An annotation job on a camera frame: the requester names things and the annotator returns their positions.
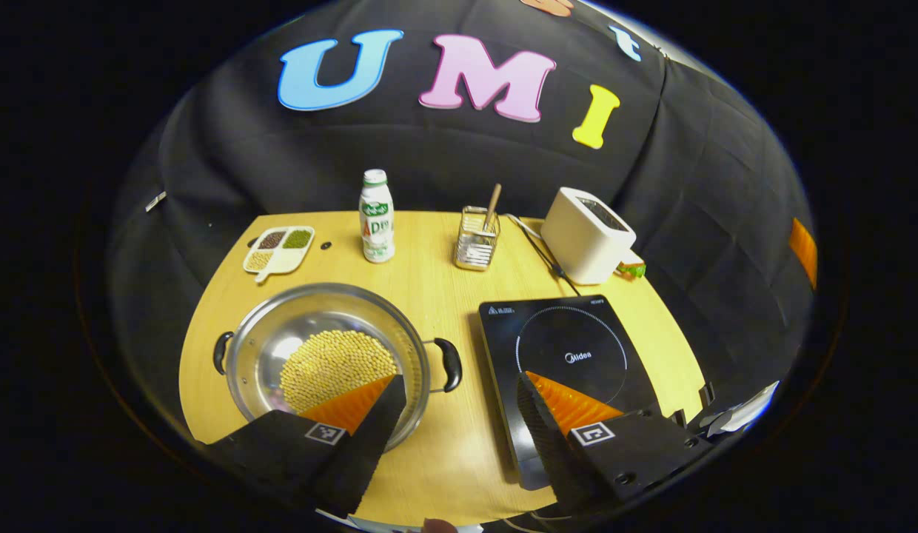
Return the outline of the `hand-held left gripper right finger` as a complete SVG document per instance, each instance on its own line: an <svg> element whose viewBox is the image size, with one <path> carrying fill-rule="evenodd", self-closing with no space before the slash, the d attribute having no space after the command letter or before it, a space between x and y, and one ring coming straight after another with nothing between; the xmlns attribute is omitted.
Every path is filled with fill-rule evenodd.
<svg viewBox="0 0 918 533"><path fill-rule="evenodd" d="M517 407L567 514L634 505L715 449L657 409L625 414L530 371L517 378Z"/></svg>

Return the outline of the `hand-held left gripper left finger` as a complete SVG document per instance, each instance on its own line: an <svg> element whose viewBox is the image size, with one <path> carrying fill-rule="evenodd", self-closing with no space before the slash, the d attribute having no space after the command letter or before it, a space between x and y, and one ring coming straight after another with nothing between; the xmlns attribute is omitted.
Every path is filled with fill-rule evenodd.
<svg viewBox="0 0 918 533"><path fill-rule="evenodd" d="M405 404L403 376L388 375L302 415L274 409L208 447L284 506L344 518L358 509Z"/></svg>

